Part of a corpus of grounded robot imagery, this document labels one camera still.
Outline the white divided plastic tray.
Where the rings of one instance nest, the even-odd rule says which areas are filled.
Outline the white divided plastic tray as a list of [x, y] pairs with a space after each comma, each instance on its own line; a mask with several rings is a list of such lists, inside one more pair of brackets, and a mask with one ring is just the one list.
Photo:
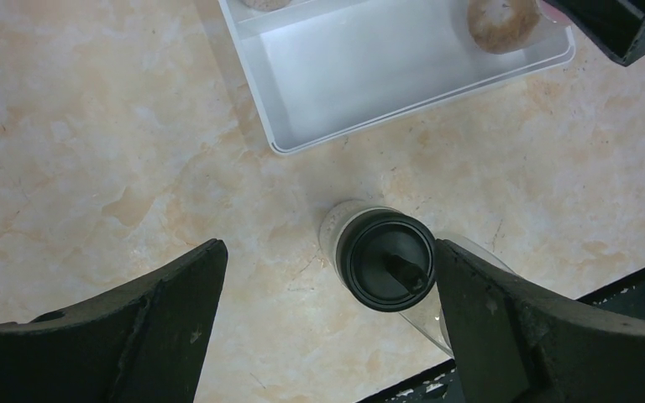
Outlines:
[[485, 53], [464, 28], [462, 1], [219, 7], [278, 154], [566, 64], [575, 53], [570, 29], [524, 50]]

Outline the black cap glass jar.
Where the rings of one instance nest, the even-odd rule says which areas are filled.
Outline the black cap glass jar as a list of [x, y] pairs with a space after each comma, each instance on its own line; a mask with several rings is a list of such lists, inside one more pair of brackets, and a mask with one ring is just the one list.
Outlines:
[[408, 310], [434, 286], [433, 234], [392, 207], [343, 201], [322, 220], [318, 242], [344, 287], [374, 311]]

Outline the pink lid spice jar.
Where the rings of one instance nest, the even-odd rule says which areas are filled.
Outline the pink lid spice jar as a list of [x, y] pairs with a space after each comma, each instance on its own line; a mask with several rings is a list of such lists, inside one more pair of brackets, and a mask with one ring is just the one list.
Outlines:
[[472, 0], [466, 20], [478, 47], [495, 55], [526, 49], [570, 25], [564, 14], [538, 0]]

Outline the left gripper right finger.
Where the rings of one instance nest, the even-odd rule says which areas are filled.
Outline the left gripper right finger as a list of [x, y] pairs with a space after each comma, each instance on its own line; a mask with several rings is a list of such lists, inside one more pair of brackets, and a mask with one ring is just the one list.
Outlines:
[[449, 240], [435, 250], [468, 402], [645, 402], [645, 320], [561, 296]]

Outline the silver perforated lid shaker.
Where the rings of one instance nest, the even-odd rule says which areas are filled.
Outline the silver perforated lid shaker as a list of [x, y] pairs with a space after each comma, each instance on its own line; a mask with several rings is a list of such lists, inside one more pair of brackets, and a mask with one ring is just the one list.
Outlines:
[[288, 6], [291, 0], [242, 0], [242, 3], [253, 10], [268, 13]]

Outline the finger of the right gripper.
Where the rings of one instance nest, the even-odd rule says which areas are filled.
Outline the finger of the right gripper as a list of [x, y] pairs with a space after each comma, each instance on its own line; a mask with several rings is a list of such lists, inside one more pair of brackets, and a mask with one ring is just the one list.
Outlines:
[[548, 0], [611, 61], [630, 66], [645, 56], [645, 1]]

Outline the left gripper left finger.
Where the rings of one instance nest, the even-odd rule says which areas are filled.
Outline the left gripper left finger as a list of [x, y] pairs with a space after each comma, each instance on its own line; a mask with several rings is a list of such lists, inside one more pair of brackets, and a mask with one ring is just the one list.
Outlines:
[[27, 323], [0, 324], [0, 402], [191, 402], [228, 262], [212, 239]]

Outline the clear lid glass jar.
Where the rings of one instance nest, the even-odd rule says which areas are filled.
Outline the clear lid glass jar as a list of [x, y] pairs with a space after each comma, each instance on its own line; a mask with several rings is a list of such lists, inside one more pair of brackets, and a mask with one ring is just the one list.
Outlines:
[[[476, 242], [459, 233], [443, 231], [438, 235], [442, 240], [450, 240], [461, 248], [478, 256], [489, 264], [502, 269], [508, 273], [516, 274], [504, 262], [497, 258], [491, 251], [478, 245]], [[446, 353], [450, 358], [454, 357], [451, 349], [448, 329], [444, 321], [442, 304], [438, 294], [438, 287], [433, 286], [432, 290], [415, 306], [400, 313], [405, 320], [416, 328], [422, 335], [429, 339], [436, 347]]]

